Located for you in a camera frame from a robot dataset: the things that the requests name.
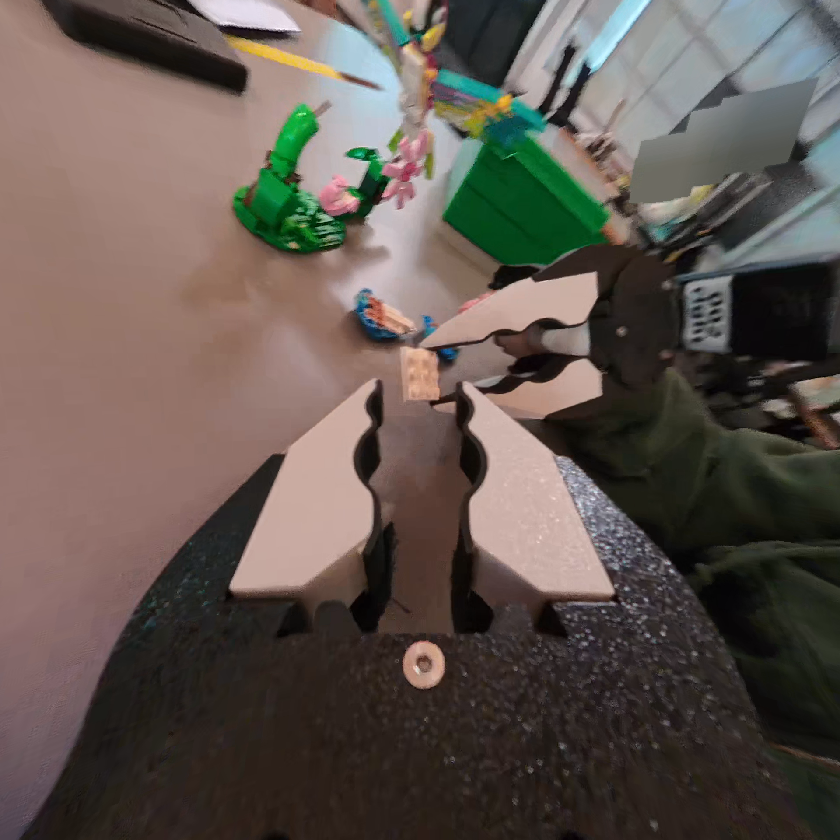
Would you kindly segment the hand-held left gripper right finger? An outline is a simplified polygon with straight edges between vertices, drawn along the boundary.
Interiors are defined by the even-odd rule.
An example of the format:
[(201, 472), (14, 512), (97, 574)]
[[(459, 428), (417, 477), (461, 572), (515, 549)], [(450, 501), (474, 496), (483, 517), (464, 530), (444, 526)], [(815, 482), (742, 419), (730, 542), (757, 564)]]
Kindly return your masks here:
[(458, 385), (456, 404), (470, 483), (468, 591), (493, 611), (613, 601), (613, 581), (552, 450), (470, 383)]

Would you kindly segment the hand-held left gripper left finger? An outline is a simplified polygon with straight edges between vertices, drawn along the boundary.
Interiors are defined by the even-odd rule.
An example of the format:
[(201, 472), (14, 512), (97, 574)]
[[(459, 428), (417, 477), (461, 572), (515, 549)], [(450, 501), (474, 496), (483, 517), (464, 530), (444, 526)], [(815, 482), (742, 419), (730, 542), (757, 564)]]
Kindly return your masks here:
[(382, 505), (383, 383), (372, 379), (283, 454), (228, 591), (236, 599), (351, 606), (373, 591)]

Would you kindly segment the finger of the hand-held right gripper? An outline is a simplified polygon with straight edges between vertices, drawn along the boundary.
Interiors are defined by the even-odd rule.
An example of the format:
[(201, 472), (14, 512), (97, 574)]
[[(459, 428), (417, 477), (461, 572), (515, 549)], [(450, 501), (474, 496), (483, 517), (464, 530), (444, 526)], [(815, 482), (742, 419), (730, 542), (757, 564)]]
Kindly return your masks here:
[(486, 342), (497, 335), (518, 334), (546, 322), (560, 328), (586, 323), (599, 298), (595, 272), (536, 281), (519, 280), (458, 312), (418, 346), (442, 350)]
[(587, 358), (520, 358), (472, 385), (515, 419), (543, 420), (602, 397), (602, 379)]

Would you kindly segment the teal round lego piece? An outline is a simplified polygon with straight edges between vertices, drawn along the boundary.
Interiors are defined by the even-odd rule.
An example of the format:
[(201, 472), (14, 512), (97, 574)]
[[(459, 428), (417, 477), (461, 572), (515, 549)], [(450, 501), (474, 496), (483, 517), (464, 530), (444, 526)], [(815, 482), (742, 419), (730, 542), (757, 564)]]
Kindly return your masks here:
[[(438, 329), (437, 321), (429, 315), (423, 315), (423, 330), (420, 343), (425, 341)], [(434, 351), (438, 359), (444, 364), (453, 364), (457, 361), (459, 350), (457, 348), (438, 348)]]

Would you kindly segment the white lego plate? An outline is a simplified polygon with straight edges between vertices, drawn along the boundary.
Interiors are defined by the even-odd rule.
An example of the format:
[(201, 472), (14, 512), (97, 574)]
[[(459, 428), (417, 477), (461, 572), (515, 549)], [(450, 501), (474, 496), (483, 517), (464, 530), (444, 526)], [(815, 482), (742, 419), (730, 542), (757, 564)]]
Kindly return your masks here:
[(440, 399), (438, 356), (435, 352), (403, 346), (400, 350), (402, 400), (434, 403)]

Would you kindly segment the blue lego base assembly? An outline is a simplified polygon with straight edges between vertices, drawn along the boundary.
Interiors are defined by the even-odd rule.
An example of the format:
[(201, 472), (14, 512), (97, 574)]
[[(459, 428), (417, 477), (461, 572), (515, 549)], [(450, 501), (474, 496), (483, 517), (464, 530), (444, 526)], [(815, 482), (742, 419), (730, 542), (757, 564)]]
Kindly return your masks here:
[(397, 342), (417, 331), (415, 322), (363, 288), (354, 298), (353, 314), (364, 333), (376, 342)]

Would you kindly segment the person's right forearm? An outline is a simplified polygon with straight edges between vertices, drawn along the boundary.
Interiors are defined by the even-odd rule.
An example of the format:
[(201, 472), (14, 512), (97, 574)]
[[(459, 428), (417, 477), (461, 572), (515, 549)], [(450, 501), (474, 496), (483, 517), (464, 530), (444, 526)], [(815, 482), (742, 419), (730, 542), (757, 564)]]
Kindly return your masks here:
[(750, 545), (817, 550), (816, 568), (838, 579), (838, 451), (727, 429), (674, 369), (558, 425), (570, 456), (676, 563)]

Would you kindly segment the colourful lego box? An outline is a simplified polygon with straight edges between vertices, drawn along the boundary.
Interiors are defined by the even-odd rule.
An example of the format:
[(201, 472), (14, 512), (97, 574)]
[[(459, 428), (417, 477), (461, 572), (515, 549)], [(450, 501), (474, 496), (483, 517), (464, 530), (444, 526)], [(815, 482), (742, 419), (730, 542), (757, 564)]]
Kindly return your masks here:
[(361, 4), (401, 85), (402, 121), (388, 143), (391, 152), (427, 128), (430, 112), (471, 138), (506, 146), (545, 129), (544, 117), (517, 97), (438, 65), (435, 51), (445, 34), (448, 2), (411, 2), (403, 13), (389, 1)]

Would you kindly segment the green lego plant model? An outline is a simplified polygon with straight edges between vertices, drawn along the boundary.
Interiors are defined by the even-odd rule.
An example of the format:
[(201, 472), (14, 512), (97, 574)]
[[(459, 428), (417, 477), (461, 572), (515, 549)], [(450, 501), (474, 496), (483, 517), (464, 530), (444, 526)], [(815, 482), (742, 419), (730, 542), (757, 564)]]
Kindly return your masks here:
[(348, 159), (366, 165), (358, 185), (334, 175), (320, 192), (305, 189), (299, 159), (330, 107), (329, 101), (316, 108), (298, 104), (267, 151), (256, 179), (234, 194), (238, 221), (279, 251), (309, 255), (337, 249), (346, 239), (348, 226), (364, 223), (384, 203), (404, 208), (415, 197), (414, 181), (421, 175), (427, 179), (434, 175), (434, 134), (422, 125), (410, 134), (398, 130), (388, 155), (372, 147), (347, 150)]

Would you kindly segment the person's right hand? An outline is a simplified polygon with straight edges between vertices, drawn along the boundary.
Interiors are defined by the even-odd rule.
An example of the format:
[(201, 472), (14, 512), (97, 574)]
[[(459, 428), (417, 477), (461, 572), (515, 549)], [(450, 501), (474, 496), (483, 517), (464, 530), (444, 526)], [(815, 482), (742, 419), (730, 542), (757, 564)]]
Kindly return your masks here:
[(533, 324), (522, 332), (500, 332), (493, 340), (506, 355), (518, 360), (547, 353), (543, 344), (543, 334), (544, 330), (538, 324)]

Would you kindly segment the green plastic bin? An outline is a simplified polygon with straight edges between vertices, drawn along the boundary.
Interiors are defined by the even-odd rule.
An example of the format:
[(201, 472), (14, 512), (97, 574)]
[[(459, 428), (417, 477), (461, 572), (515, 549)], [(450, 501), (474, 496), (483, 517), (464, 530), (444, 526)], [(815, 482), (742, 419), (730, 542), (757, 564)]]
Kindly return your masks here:
[(507, 266), (547, 266), (605, 245), (609, 213), (534, 139), (510, 149), (463, 140), (450, 169), (443, 221)]

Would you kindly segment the green jacket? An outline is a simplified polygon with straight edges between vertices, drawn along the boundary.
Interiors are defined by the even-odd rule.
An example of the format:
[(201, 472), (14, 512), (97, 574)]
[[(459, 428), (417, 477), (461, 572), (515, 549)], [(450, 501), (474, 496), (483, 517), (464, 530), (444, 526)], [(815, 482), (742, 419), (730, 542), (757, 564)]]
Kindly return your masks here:
[(699, 553), (688, 580), (815, 837), (839, 838), (839, 542)]

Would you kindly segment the yellow pencil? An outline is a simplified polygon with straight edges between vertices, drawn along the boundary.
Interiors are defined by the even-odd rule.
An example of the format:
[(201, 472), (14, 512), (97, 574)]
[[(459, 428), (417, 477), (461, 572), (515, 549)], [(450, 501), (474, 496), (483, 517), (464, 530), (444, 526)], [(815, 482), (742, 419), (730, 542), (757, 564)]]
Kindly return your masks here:
[(287, 52), (277, 47), (263, 45), (247, 38), (233, 35), (225, 36), (227, 42), (237, 51), (249, 56), (259, 57), (283, 67), (300, 70), (315, 76), (325, 77), (336, 81), (345, 81), (361, 88), (382, 91), (382, 86), (354, 76), (345, 71), (336, 70), (330, 65)]

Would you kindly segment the white paper sheet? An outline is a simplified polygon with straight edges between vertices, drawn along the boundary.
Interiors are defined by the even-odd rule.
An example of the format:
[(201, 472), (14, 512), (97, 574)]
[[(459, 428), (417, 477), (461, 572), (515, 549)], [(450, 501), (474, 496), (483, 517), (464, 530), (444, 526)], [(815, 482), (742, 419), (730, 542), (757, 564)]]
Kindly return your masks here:
[(298, 35), (292, 16), (273, 1), (187, 1), (200, 15), (221, 28)]

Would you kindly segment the black flat case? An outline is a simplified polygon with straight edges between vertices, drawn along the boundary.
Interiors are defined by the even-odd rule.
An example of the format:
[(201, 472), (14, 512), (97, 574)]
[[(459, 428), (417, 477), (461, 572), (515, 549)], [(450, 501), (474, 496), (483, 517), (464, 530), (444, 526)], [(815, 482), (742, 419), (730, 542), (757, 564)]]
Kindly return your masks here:
[(65, 35), (89, 47), (241, 94), (249, 71), (210, 21), (163, 1), (43, 1)]

